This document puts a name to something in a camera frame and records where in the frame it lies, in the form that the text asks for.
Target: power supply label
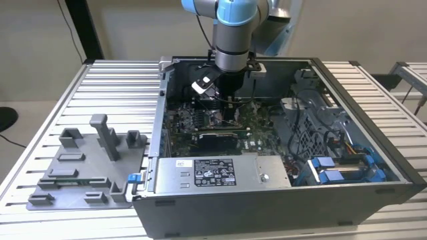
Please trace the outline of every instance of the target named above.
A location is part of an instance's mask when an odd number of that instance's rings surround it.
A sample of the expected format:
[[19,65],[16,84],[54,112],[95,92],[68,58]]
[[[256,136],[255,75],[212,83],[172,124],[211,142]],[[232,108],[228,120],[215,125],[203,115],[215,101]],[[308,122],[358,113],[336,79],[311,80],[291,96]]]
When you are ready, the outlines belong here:
[[194,160],[194,184],[198,187],[235,186],[236,174],[234,160]]

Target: gray computer side panel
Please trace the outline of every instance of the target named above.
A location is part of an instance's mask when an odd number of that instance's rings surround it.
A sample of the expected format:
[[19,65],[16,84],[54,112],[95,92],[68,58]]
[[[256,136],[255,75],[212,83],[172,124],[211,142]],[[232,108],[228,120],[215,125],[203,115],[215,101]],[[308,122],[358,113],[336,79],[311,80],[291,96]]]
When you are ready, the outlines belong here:
[[384,205],[408,199],[412,184],[136,197],[151,238],[358,225]]

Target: robotic arm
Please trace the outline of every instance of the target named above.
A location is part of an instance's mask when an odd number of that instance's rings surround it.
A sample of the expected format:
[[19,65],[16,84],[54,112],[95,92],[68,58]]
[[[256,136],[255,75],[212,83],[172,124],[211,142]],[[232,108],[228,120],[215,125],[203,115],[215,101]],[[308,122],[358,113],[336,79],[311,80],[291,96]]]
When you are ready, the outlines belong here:
[[234,97],[244,73],[254,71],[250,50],[276,55],[288,36],[290,15],[279,0],[182,0],[183,8],[215,20],[215,66],[210,66],[191,85],[207,97]]

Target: floor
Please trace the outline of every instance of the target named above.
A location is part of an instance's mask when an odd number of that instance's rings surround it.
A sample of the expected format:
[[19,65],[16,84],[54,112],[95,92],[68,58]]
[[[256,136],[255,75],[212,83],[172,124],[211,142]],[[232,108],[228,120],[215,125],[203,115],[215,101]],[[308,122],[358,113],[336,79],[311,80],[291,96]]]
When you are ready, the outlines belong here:
[[[0,101],[0,106],[13,108],[19,114],[17,122],[1,134],[11,141],[28,145],[55,104],[56,101]],[[8,143],[0,138],[0,183],[7,177],[23,151],[23,147]]]

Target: gray plastic holder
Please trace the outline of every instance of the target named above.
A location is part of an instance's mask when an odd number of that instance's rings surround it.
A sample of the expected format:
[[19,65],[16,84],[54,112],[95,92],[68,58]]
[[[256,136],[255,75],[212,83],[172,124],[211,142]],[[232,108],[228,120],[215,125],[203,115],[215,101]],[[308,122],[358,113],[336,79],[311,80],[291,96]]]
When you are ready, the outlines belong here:
[[99,134],[80,134],[66,128],[62,146],[29,196],[28,210],[130,208],[126,193],[128,175],[142,168],[147,136],[138,130],[116,134],[106,114],[90,124]]

